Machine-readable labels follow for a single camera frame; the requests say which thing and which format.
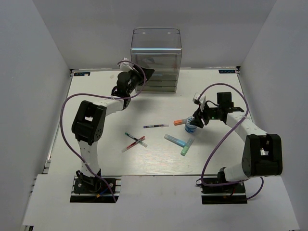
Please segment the blue cleaning gel jar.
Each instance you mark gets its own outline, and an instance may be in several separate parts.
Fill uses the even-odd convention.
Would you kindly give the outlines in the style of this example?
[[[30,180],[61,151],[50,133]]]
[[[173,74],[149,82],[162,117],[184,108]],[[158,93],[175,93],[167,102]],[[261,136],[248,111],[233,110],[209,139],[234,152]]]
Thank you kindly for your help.
[[[197,126],[195,125],[191,125],[191,122],[194,120],[193,116],[190,116],[186,119],[186,123],[185,123],[185,131],[188,133],[194,133],[197,129]]]

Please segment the orange cap highlighter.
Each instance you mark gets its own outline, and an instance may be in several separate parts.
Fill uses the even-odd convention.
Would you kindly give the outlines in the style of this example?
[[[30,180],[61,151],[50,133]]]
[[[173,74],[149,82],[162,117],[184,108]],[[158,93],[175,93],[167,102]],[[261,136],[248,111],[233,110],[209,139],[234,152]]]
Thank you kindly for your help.
[[[187,122],[187,118],[185,118],[185,119],[180,119],[180,120],[175,120],[175,121],[173,122],[173,124],[174,124],[174,126],[178,126],[178,125],[186,124],[186,122]]]

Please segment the clear acrylic organizer lid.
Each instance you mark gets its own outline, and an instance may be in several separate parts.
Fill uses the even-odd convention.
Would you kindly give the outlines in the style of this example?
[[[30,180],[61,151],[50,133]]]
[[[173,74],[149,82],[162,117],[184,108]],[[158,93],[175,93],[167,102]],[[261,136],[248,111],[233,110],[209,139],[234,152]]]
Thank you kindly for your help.
[[[180,30],[175,27],[137,27],[133,30],[130,46],[131,60],[137,55],[182,56]]]

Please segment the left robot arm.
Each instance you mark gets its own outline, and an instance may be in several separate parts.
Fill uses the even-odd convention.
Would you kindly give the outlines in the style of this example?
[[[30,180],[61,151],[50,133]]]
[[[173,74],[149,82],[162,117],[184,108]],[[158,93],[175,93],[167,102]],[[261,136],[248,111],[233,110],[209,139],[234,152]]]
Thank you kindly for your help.
[[[97,103],[82,101],[72,124],[72,132],[79,144],[82,157],[80,176],[87,177],[85,186],[91,192],[97,192],[102,180],[95,175],[101,174],[98,164],[98,141],[103,134],[105,118],[115,112],[126,109],[130,103],[130,95],[135,88],[149,80],[154,74],[153,69],[142,68],[122,71],[117,76],[116,86],[111,97]]]

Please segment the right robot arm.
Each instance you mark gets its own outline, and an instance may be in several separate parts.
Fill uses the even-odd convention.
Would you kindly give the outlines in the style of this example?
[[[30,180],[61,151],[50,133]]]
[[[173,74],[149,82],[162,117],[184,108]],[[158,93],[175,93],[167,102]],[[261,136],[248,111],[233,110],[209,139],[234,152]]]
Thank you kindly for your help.
[[[198,109],[193,114],[191,125],[203,128],[210,120],[220,120],[229,126],[244,142],[240,163],[220,170],[218,188],[230,191],[235,182],[254,177],[278,176],[282,174],[282,140],[277,134],[260,129],[245,115],[241,107],[235,107],[231,92],[219,92],[218,104],[209,107],[205,97],[196,93],[193,102]]]

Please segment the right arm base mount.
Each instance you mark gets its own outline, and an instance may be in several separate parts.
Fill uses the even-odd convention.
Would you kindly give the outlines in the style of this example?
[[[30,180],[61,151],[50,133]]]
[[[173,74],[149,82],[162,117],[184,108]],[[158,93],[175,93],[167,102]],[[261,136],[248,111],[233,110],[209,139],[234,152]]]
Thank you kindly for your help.
[[[227,186],[208,187],[198,179],[196,186],[201,188],[203,205],[247,204],[246,190],[243,183]]]

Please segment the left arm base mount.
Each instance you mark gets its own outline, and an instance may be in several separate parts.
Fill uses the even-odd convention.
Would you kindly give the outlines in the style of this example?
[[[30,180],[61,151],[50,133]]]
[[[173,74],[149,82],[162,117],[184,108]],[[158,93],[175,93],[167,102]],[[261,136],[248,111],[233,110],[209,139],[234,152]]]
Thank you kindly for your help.
[[[105,181],[97,177],[85,176],[78,170],[74,177],[70,202],[95,204],[115,203],[120,195],[121,177],[107,177]]]

